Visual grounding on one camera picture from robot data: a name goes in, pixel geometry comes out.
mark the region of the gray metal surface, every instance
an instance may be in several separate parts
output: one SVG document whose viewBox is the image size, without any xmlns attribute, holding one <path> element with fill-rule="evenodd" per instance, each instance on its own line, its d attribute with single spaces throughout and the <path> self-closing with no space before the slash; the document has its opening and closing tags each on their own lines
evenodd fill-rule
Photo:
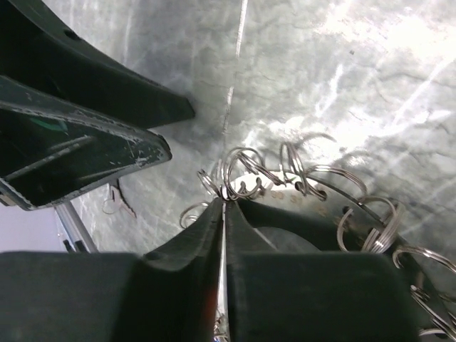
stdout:
<svg viewBox="0 0 456 342">
<path fill-rule="evenodd" d="M 404 202 L 402 235 L 456 259 L 452 0 L 45 2 L 101 51 L 188 95 L 197 111 L 154 130 L 171 162 L 122 178 L 137 220 L 102 213 L 107 187 L 78 200 L 101 250 L 163 244 L 179 232 L 179 213 L 204 199 L 198 169 L 213 171 L 235 145 L 274 166 L 288 140 L 303 160 L 343 166 L 371 193 Z M 444 288 L 456 284 L 447 279 Z"/>
</svg>

